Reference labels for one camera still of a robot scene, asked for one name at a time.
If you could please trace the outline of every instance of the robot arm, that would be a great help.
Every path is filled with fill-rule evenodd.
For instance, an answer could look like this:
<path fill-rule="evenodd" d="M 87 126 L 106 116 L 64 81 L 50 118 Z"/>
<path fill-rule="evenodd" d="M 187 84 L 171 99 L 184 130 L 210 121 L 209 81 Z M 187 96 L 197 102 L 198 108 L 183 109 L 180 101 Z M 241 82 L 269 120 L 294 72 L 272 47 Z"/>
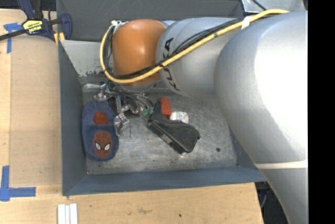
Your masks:
<path fill-rule="evenodd" d="M 175 93 L 217 99 L 234 135 L 275 191 L 289 223 L 307 223 L 307 12 L 268 10 L 249 20 L 251 24 L 242 30 L 243 22 L 227 18 L 185 19 L 166 29 L 155 23 L 151 32 L 138 29 L 158 43 L 155 58 L 151 42 L 147 42 L 150 49 L 141 45 L 144 57 L 136 68 L 128 69 L 129 74 L 116 74 L 122 68 L 111 71 L 104 62 L 111 27 L 102 41 L 101 64 L 115 83 L 141 81 L 142 87 L 150 86 L 159 73 Z M 136 37 L 132 33 L 127 46 L 138 49 Z M 123 47 L 123 40 L 113 47 Z M 114 63 L 138 57 L 135 49 L 127 52 L 114 55 Z"/>

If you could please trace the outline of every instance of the blue clamp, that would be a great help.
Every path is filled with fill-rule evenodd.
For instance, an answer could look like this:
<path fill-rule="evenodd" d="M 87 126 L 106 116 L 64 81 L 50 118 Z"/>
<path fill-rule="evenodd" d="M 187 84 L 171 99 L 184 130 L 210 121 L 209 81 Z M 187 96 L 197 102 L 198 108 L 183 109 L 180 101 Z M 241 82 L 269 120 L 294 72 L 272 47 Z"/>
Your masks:
<path fill-rule="evenodd" d="M 2 167 L 0 201 L 16 197 L 35 197 L 36 187 L 9 188 L 9 165 Z"/>
<path fill-rule="evenodd" d="M 54 34 L 52 30 L 52 25 L 62 24 L 62 31 L 67 40 L 71 38 L 72 35 L 72 21 L 69 14 L 62 14 L 60 18 L 50 19 L 43 18 L 43 12 L 41 9 L 41 0 L 17 0 L 20 9 L 26 14 L 27 20 L 22 23 L 22 29 L 11 33 L 0 36 L 0 41 L 9 39 L 14 36 L 21 34 L 28 35 L 40 35 L 46 37 L 52 41 L 55 41 Z"/>

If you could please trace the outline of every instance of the orange object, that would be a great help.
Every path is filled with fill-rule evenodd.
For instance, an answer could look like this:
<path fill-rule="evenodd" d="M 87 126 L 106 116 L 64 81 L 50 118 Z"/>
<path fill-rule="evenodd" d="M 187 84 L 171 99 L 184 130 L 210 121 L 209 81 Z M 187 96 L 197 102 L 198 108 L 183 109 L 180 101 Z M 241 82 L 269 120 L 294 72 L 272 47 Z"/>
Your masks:
<path fill-rule="evenodd" d="M 169 119 L 171 116 L 171 103 L 167 97 L 161 97 L 160 102 L 162 103 L 162 114 L 165 118 Z"/>
<path fill-rule="evenodd" d="M 121 26 L 113 36 L 114 73 L 125 75 L 150 67 L 156 61 L 156 47 L 166 30 L 159 21 L 136 19 Z M 127 86 L 145 86 L 159 80 L 156 73 Z"/>

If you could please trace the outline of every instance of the wooden surface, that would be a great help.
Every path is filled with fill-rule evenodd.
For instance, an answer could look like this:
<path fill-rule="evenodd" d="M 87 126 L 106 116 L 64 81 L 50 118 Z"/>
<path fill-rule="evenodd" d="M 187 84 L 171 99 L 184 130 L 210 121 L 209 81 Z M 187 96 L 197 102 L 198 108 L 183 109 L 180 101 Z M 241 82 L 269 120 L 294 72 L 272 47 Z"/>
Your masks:
<path fill-rule="evenodd" d="M 13 23 L 14 20 L 21 16 L 22 21 L 24 20 L 24 14 L 21 11 L 0 9 L 0 35 L 6 33 L 2 25 L 4 23 Z M 27 50 L 28 44 L 31 47 L 36 45 L 36 42 L 32 42 L 32 38 L 41 38 L 39 40 L 44 41 L 44 45 L 49 41 L 42 37 L 28 37 L 21 36 L 13 39 L 13 51 Z M 55 44 L 50 45 L 48 50 L 53 50 Z M 168 191 L 151 191 L 151 192 L 129 192 L 129 193 L 115 193 L 115 194 L 97 194 L 97 195 L 80 195 L 64 197 L 61 195 L 61 185 L 51 184 L 46 185 L 52 175 L 56 175 L 58 178 L 59 163 L 60 162 L 60 151 L 56 152 L 57 139 L 51 138 L 51 142 L 55 144 L 54 147 L 50 146 L 50 141 L 45 136 L 54 132 L 55 123 L 57 122 L 57 109 L 50 109 L 49 106 L 56 106 L 55 100 L 51 103 L 49 100 L 44 99 L 36 92 L 33 92 L 30 87 L 38 91 L 39 88 L 35 84 L 45 86 L 46 84 L 52 84 L 49 81 L 50 78 L 45 78 L 40 74 L 45 72 L 41 70 L 41 67 L 45 65 L 40 62 L 40 58 L 43 56 L 49 56 L 47 51 L 40 50 L 36 54 L 30 55 L 31 60 L 27 60 L 27 64 L 31 65 L 27 67 L 21 65 L 20 69 L 18 66 L 11 70 L 11 64 L 18 63 L 18 59 L 14 60 L 14 54 L 6 53 L 7 42 L 0 42 L 0 168 L 1 166 L 8 165 L 11 171 L 13 167 L 27 167 L 26 172 L 20 172 L 17 170 L 15 173 L 11 173 L 11 182 L 18 182 L 18 185 L 24 185 L 24 182 L 31 182 L 36 180 L 35 177 L 39 176 L 38 180 L 42 180 L 45 184 L 38 184 L 36 189 L 36 197 L 29 198 L 12 198 L 9 202 L 0 201 L 0 223 L 57 223 L 57 205 L 58 204 L 71 204 L 77 203 L 79 212 L 79 223 L 264 223 L 260 211 L 260 206 L 253 183 L 248 184 L 234 184 L 225 186 L 214 186 L 214 187 L 202 187 L 202 188 L 189 188 L 189 189 L 176 189 Z M 57 76 L 58 73 L 55 70 L 56 66 L 49 65 L 48 74 Z M 25 69 L 29 72 L 26 73 L 27 78 L 26 85 L 22 82 L 18 82 L 20 76 L 14 73 L 21 73 Z M 23 92 L 16 92 L 15 89 L 20 89 Z M 44 88 L 46 91 L 50 91 L 51 95 L 57 95 L 53 88 Z M 11 110 L 19 110 L 20 102 L 10 98 L 10 93 L 15 93 L 15 98 L 21 98 L 20 93 L 25 99 L 39 100 L 38 102 L 32 102 L 27 100 L 25 110 L 32 111 L 36 117 L 39 114 L 34 114 L 37 111 L 42 115 L 46 116 L 47 122 L 41 124 L 33 121 L 34 118 L 29 118 L 30 115 L 24 115 L 22 121 L 19 119 L 15 120 L 16 125 L 21 124 L 22 134 L 26 135 L 26 138 L 21 141 L 21 150 L 10 149 L 9 145 L 18 145 L 17 137 L 12 137 L 13 130 L 10 127 L 13 126 L 11 116 L 13 112 Z M 48 117 L 49 113 L 53 113 L 53 117 Z M 52 123 L 51 128 L 47 128 L 46 123 Z M 30 151 L 25 149 L 32 147 L 38 141 L 39 146 L 47 149 L 42 151 L 44 156 L 41 156 L 41 151 L 36 150 Z M 33 172 L 33 169 L 47 170 L 47 166 L 38 167 L 41 164 L 50 164 L 50 169 L 54 169 L 55 172 L 51 173 L 37 173 Z"/>

